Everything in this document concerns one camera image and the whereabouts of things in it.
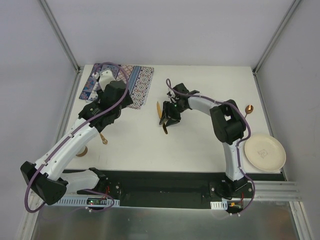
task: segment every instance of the blue patterned placemat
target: blue patterned placemat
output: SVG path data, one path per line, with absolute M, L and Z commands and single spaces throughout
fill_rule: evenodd
M 93 65 L 90 76 L 83 87 L 79 99 L 86 100 L 87 102 L 92 102 L 97 99 L 97 90 L 100 89 L 100 85 L 97 80 L 92 77 L 92 74 L 98 65 L 99 63 Z M 121 67 L 129 77 L 129 92 L 133 104 L 129 105 L 128 107 L 132 109 L 140 109 L 141 106 L 146 103 L 151 81 L 154 76 L 154 68 L 136 65 L 122 65 Z M 123 73 L 115 66 L 103 65 L 101 68 L 97 69 L 97 72 L 105 69 L 110 69 L 113 73 L 113 77 L 117 81 L 122 80 L 126 82 Z

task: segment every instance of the metal floor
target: metal floor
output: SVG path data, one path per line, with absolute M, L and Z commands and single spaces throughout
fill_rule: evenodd
M 298 240 L 288 202 L 255 201 L 240 217 L 223 210 L 113 207 L 89 213 L 45 206 L 33 240 Z

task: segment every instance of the white tabletop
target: white tabletop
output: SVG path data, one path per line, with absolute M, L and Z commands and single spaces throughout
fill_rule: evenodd
M 86 101 L 79 95 L 93 65 L 86 65 L 75 96 L 67 129 L 70 129 Z M 269 134 L 255 80 L 250 67 L 234 66 L 174 66 L 153 65 L 154 75 L 146 104 L 141 109 L 125 108 L 114 124 L 102 134 L 108 140 L 103 145 L 100 136 L 88 144 L 88 153 L 75 157 L 67 169 L 166 172 L 225 172 L 224 149 L 215 136 L 211 118 L 197 110 L 186 110 L 179 124 L 169 126 L 166 135 L 159 126 L 157 101 L 161 107 L 168 100 L 170 78 L 172 86 L 179 83 L 216 100 L 235 100 L 242 114 L 249 104 L 254 111 L 247 116 L 252 133 Z M 255 168 L 241 148 L 247 173 L 265 173 Z

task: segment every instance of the white wall panel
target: white wall panel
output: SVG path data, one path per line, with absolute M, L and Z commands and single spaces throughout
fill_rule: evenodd
M 255 67 L 292 0 L 47 0 L 80 65 Z
M 320 1 L 305 0 L 258 72 L 270 123 L 283 144 L 289 180 L 302 191 L 320 236 Z
M 24 161 L 53 144 L 75 72 L 36 0 L 0 7 L 0 239 L 24 213 Z

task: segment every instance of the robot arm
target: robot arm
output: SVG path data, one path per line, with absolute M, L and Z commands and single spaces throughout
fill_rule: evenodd
M 188 95 L 201 95 L 198 91 L 189 91 L 183 83 L 176 85 L 174 90 L 179 93 Z M 162 118 L 159 122 L 162 125 L 166 122 L 166 126 L 177 124 L 181 120 L 181 113 L 187 109 L 198 110 L 211 117 L 215 136 L 224 149 L 226 162 L 226 182 L 228 183 L 229 194 L 237 191 L 239 188 L 247 184 L 247 179 L 241 173 L 238 164 L 237 142 L 243 138 L 246 125 L 241 117 L 228 105 L 217 104 L 210 100 L 201 97 L 190 97 L 179 94 L 172 95 L 168 93 L 170 101 L 163 103 Z M 235 101 L 228 100 L 227 102 L 237 106 Z
M 100 83 L 97 90 L 98 99 L 84 106 L 78 119 L 71 129 L 58 141 L 54 147 L 35 163 L 26 161 L 20 168 L 22 175 L 28 184 L 34 173 L 42 164 L 45 166 L 35 178 L 31 189 L 39 195 L 46 204 L 52 205 L 59 201 L 66 193 L 75 193 L 83 189 L 95 189 L 98 192 L 105 191 L 106 176 L 95 168 L 82 172 L 63 173 L 69 162 L 79 152 L 83 152 L 86 144 L 96 137 L 107 125 L 113 124 L 121 115 L 121 110 L 132 104 L 132 99 L 127 92 L 122 103 L 108 113 L 88 122 L 74 135 L 72 132 L 81 124 L 105 111 L 114 105 L 124 94 L 126 84 L 123 81 L 115 81 L 110 70 L 105 70 L 94 76 Z M 53 155 L 48 163 L 47 157 L 59 146 L 67 136 L 72 137 Z

